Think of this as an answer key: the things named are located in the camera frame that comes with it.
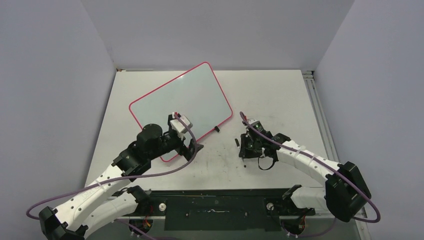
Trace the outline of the pink-framed whiteboard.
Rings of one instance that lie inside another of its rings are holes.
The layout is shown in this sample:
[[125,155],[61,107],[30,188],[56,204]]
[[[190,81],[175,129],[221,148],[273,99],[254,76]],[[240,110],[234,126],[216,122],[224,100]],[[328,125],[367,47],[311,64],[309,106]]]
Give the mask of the pink-framed whiteboard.
[[151,90],[128,106],[137,124],[157,124],[167,131],[168,116],[185,115],[197,141],[233,116],[233,109],[208,62],[203,62]]

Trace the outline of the black whiteboard marker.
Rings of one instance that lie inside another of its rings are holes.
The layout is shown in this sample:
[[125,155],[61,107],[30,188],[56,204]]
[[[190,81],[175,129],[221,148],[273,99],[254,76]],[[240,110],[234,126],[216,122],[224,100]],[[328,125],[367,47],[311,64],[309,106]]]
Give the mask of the black whiteboard marker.
[[246,163],[245,163],[245,148],[244,147],[240,147],[240,152],[239,152],[239,157],[241,158],[243,167],[246,168]]

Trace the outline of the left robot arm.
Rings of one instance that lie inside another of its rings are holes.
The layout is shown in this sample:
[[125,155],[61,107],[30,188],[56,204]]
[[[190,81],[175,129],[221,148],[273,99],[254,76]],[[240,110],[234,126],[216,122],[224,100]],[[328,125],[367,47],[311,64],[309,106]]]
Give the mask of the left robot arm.
[[44,236],[49,240],[84,240],[119,217],[132,213],[144,215],[151,200],[138,185],[129,187],[111,201],[108,198],[143,176],[151,168],[152,160],[176,151],[192,161],[203,147],[195,138],[188,146],[184,144],[184,135],[191,132],[191,123],[182,124],[173,119],[168,126],[168,131],[163,132],[157,124],[146,125],[91,185],[57,207],[42,209],[38,215]]

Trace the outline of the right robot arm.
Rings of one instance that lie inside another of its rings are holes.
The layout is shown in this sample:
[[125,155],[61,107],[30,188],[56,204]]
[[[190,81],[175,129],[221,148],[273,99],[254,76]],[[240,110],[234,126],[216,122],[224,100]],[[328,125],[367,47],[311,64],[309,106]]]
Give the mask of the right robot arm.
[[359,168],[352,162],[341,164],[313,154],[288,136],[269,131],[265,137],[253,131],[241,134],[239,157],[242,159],[271,158],[308,175],[321,187],[296,187],[283,199],[283,209],[296,214],[301,209],[329,211],[342,222],[348,222],[371,199],[370,190]]

